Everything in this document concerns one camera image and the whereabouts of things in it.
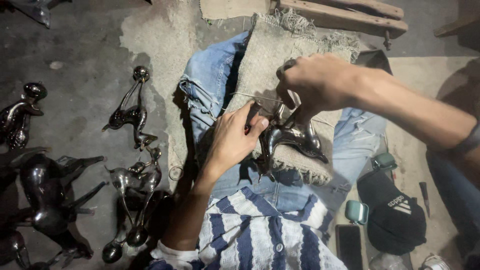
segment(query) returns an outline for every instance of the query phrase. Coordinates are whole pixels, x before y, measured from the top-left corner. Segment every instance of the adidas logo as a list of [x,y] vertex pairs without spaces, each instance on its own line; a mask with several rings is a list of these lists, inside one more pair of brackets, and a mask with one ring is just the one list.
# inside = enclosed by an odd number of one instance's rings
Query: adidas logo
[[398,210],[400,212],[404,212],[408,215],[412,214],[412,211],[410,210],[410,205],[408,205],[407,200],[403,200],[403,196],[398,196],[392,201],[388,203],[388,206],[393,207],[393,209]]

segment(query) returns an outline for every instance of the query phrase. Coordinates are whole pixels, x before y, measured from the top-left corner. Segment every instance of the striped shirt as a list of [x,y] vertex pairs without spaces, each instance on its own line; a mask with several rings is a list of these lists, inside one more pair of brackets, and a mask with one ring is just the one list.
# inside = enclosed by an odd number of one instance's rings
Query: striped shirt
[[331,220],[315,196],[301,211],[280,213],[244,187],[207,208],[197,250],[173,250],[158,241],[148,269],[346,270],[322,241]]

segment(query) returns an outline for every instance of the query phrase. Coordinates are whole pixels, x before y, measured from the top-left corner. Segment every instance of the jeans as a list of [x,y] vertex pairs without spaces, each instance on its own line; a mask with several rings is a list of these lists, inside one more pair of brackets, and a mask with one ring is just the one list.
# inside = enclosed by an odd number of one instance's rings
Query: jeans
[[460,233],[461,254],[480,241],[480,190],[451,162],[427,151],[427,162],[435,186]]
[[[196,52],[180,79],[180,89],[188,97],[197,153],[199,140],[214,124],[222,108],[226,108],[235,91],[247,35],[248,32],[244,32]],[[378,149],[385,126],[386,120],[378,115],[359,109],[343,109],[333,142],[334,177],[326,185],[304,184],[294,170],[275,172],[275,182],[266,176],[258,182],[255,164],[248,160],[235,165],[218,179],[211,198],[221,199],[247,186],[280,212],[289,212],[303,209],[308,197],[315,194],[333,214]]]

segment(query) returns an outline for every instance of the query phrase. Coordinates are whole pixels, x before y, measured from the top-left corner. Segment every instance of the smartphone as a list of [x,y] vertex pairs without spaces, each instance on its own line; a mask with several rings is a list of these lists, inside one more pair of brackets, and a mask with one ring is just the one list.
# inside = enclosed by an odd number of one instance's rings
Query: smartphone
[[336,256],[348,270],[363,270],[360,227],[355,224],[337,225],[335,234]]

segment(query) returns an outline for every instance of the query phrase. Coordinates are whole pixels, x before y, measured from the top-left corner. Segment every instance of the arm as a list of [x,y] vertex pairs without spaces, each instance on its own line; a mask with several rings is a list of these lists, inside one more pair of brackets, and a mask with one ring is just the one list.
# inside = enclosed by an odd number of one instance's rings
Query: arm
[[165,246],[180,251],[195,250],[208,200],[217,179],[253,151],[258,136],[268,126],[265,117],[256,115],[250,122],[250,132],[245,135],[244,126],[252,104],[249,102],[217,119],[214,140],[204,167],[165,231],[162,239]]
[[[382,70],[355,66],[331,54],[299,57],[280,79],[279,95],[292,108],[287,89],[296,92],[305,119],[322,110],[359,108],[391,120],[435,150],[455,147],[477,123],[472,115],[416,94]],[[479,148],[455,161],[465,174],[480,175]]]

